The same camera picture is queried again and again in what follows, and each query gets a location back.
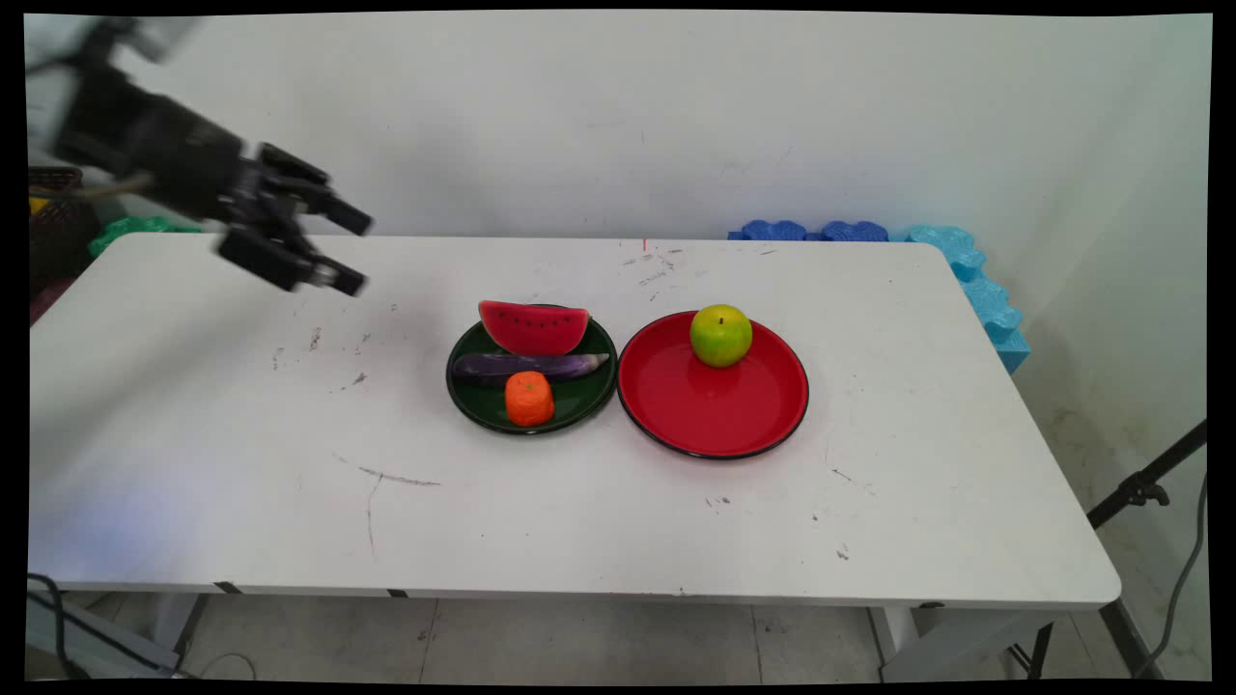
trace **orange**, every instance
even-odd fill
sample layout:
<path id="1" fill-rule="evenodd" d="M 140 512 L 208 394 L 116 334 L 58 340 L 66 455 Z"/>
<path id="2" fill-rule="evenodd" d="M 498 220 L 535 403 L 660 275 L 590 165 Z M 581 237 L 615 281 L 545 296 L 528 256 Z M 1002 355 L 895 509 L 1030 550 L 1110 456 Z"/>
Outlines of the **orange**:
<path id="1" fill-rule="evenodd" d="M 541 372 L 517 372 L 507 380 L 507 414 L 519 427 L 554 417 L 554 393 Z"/>

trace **white wall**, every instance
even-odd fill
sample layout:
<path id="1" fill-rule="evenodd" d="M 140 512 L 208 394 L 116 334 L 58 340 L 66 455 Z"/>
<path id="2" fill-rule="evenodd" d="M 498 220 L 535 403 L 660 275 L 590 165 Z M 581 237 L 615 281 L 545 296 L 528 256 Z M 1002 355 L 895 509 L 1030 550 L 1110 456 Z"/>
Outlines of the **white wall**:
<path id="1" fill-rule="evenodd" d="M 1198 17 L 470 11 L 206 20 L 164 92 L 336 177 L 376 234 L 970 229 L 1032 318 L 1068 218 Z M 1126 148 L 1127 172 L 1147 166 Z M 315 232 L 332 231 L 310 223 Z"/>
<path id="2" fill-rule="evenodd" d="M 722 237 L 754 218 L 964 226 L 1026 315 L 1035 352 L 1016 382 L 1089 507 L 1205 414 L 1211 26 L 229 16 L 167 64 L 122 67 L 328 169 L 376 234 Z M 1204 467 L 1203 451 L 1166 481 L 1172 507 L 1132 510 L 1103 533 L 1148 641 L 1192 544 Z M 1205 576 L 1203 563 L 1168 675 L 1209 678 Z"/>

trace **purple eggplant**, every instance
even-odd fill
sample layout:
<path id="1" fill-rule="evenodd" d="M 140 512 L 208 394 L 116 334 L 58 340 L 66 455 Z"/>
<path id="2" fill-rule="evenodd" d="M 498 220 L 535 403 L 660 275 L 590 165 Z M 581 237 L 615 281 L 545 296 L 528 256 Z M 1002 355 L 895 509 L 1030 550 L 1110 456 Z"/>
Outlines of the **purple eggplant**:
<path id="1" fill-rule="evenodd" d="M 451 365 L 451 376 L 464 383 L 503 388 L 517 372 L 541 372 L 550 382 L 592 373 L 609 355 L 464 355 Z"/>

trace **plate rim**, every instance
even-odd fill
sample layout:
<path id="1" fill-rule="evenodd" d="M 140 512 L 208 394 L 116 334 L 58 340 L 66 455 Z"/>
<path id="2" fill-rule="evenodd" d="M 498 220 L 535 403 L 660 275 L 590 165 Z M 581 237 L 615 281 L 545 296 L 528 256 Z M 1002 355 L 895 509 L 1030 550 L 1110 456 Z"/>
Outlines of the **plate rim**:
<path id="1" fill-rule="evenodd" d="M 706 459 L 706 460 L 711 460 L 711 461 L 734 461 L 734 460 L 738 460 L 738 459 L 749 459 L 751 456 L 759 456 L 760 454 L 764 454 L 764 453 L 771 451 L 772 449 L 776 449 L 777 446 L 780 446 L 781 444 L 784 444 L 786 439 L 790 439 L 791 437 L 794 437 L 794 433 L 798 432 L 798 425 L 801 425 L 802 420 L 805 420 L 807 418 L 807 408 L 811 407 L 811 377 L 807 376 L 807 367 L 802 366 L 802 359 L 800 359 L 798 354 L 794 351 L 794 348 L 791 348 L 790 344 L 786 343 L 785 338 L 781 338 L 781 335 L 777 334 L 777 331 L 772 330 L 771 328 L 769 328 L 769 326 L 766 326 L 766 325 L 764 325 L 764 324 L 761 324 L 761 323 L 759 323 L 759 322 L 756 322 L 754 319 L 750 319 L 753 324 L 758 324 L 764 330 L 771 333 L 772 335 L 776 335 L 781 340 L 781 343 L 785 344 L 785 349 L 790 351 L 790 355 L 794 356 L 795 362 L 798 364 L 798 369 L 802 370 L 802 383 L 803 383 L 803 387 L 806 390 L 806 393 L 803 394 L 803 399 L 802 399 L 802 412 L 798 414 L 798 420 L 794 423 L 794 427 L 790 428 L 790 432 L 787 432 L 785 434 L 785 437 L 782 437 L 781 439 L 777 439 L 776 441 L 774 441 L 772 444 L 769 444 L 768 446 L 764 446 L 763 449 L 756 449 L 754 451 L 747 451 L 747 453 L 743 453 L 743 454 L 724 454 L 724 455 L 722 455 L 722 454 L 702 454 L 700 451 L 692 451 L 690 449 L 684 449 L 681 446 L 675 446 L 674 444 L 670 444 L 669 441 L 665 441 L 660 437 L 653 434 L 646 427 L 644 427 L 644 423 L 639 422 L 639 418 L 637 418 L 630 412 L 630 406 L 627 404 L 627 397 L 623 396 L 623 388 L 622 388 L 622 364 L 623 364 L 623 360 L 627 359 L 627 350 L 630 348 L 630 344 L 634 343 L 635 339 L 640 336 L 640 334 L 643 334 L 645 330 L 648 330 L 655 323 L 662 322 L 662 320 L 672 318 L 672 317 L 677 317 L 680 314 L 695 314 L 695 313 L 697 313 L 697 312 L 692 312 L 692 310 L 688 309 L 686 312 L 674 312 L 671 314 L 665 314 L 664 317 L 660 317 L 660 318 L 656 318 L 656 319 L 653 319 L 653 320 L 648 322 L 648 324 L 645 324 L 644 328 L 637 330 L 630 336 L 630 340 L 628 340 L 627 345 L 624 345 L 623 349 L 622 349 L 622 355 L 618 356 L 618 369 L 614 370 L 614 381 L 617 381 L 616 390 L 618 391 L 618 402 L 622 403 L 622 409 L 627 413 L 627 417 L 630 418 L 630 422 L 635 423 L 635 427 L 638 427 L 640 430 L 643 430 L 644 434 L 646 434 L 650 439 L 653 439 L 653 441 L 656 441 L 658 444 L 660 444 L 661 446 L 665 446 L 666 449 L 672 449 L 674 451 L 677 451 L 680 454 L 686 454 L 687 456 L 691 456 L 691 458 L 695 458 L 695 459 Z"/>
<path id="2" fill-rule="evenodd" d="M 557 304 L 534 304 L 534 305 L 536 305 L 536 307 L 559 307 Z M 601 323 L 597 322 L 592 317 L 591 313 L 588 314 L 588 325 L 593 325 L 593 326 L 597 328 L 598 331 L 601 331 L 601 336 L 606 340 L 606 344 L 609 346 L 609 354 L 613 354 L 616 351 L 614 350 L 613 338 L 609 336 L 609 331 L 607 331 L 604 329 L 604 326 L 601 325 Z M 451 376 L 451 366 L 454 366 L 454 364 L 455 364 L 455 360 L 452 359 L 454 355 L 455 355 L 455 352 L 459 350 L 460 344 L 464 343 L 464 339 L 467 338 L 468 335 L 471 335 L 472 331 L 477 329 L 477 326 L 480 326 L 481 330 L 485 330 L 485 322 L 480 322 L 478 320 L 475 324 L 472 324 L 471 326 L 468 326 L 459 336 L 459 340 L 455 341 L 455 345 L 451 346 L 451 351 L 446 354 L 446 392 L 450 394 L 451 403 L 455 404 L 455 409 L 456 411 L 459 411 L 460 413 L 464 413 L 464 417 L 466 417 L 467 419 L 475 422 L 476 424 L 478 424 L 478 425 L 481 425 L 481 427 L 483 427 L 483 428 L 486 428 L 486 429 L 488 429 L 491 432 L 499 432 L 502 434 L 512 434 L 512 435 L 531 435 L 531 434 L 545 434 L 545 433 L 549 433 L 549 432 L 557 432 L 557 430 L 561 430 L 561 429 L 566 429 L 566 428 L 569 428 L 571 425 L 575 425 L 575 424 L 578 424 L 578 423 L 583 422 L 590 416 L 593 416 L 598 411 L 601 411 L 601 408 L 603 408 L 606 406 L 606 403 L 609 402 L 609 398 L 613 397 L 614 391 L 618 388 L 618 362 L 614 362 L 613 375 L 609 378 L 609 383 L 607 383 L 604 386 L 603 393 L 601 394 L 601 397 L 597 398 L 597 401 L 593 403 L 593 406 L 591 406 L 587 409 L 585 409 L 580 416 L 577 416 L 572 420 L 561 422 L 561 423 L 557 423 L 555 425 L 544 427 L 544 428 L 520 428 L 520 429 L 515 429 L 514 427 L 512 427 L 510 429 L 506 429 L 506 428 L 502 428 L 502 427 L 496 425 L 493 423 L 489 423 L 489 422 L 486 422 L 483 419 L 480 419 L 478 417 L 473 416 L 472 412 L 470 412 L 468 409 L 464 408 L 464 406 L 460 404 L 460 397 L 455 392 L 455 378 Z"/>

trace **green plate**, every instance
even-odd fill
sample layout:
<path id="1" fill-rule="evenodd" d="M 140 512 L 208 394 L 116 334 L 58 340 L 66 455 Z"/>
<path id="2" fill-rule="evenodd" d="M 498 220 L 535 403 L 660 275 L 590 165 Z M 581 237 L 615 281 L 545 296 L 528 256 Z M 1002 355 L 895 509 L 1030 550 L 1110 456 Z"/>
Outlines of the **green plate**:
<path id="1" fill-rule="evenodd" d="M 534 427 L 520 427 L 510 422 L 510 417 L 507 416 L 507 396 L 503 390 L 456 382 L 455 377 L 451 376 L 451 365 L 455 364 L 456 357 L 477 352 L 507 354 L 489 338 L 481 322 L 477 322 L 460 338 L 451 350 L 450 357 L 446 359 L 446 391 L 450 392 L 455 407 L 472 422 L 509 434 L 543 434 L 571 427 L 599 411 L 613 394 L 614 385 L 618 383 L 618 354 L 614 351 L 614 343 L 609 339 L 606 329 L 590 318 L 583 339 L 570 354 L 606 354 L 609 355 L 609 359 L 586 377 L 551 383 L 554 417 L 549 422 Z"/>

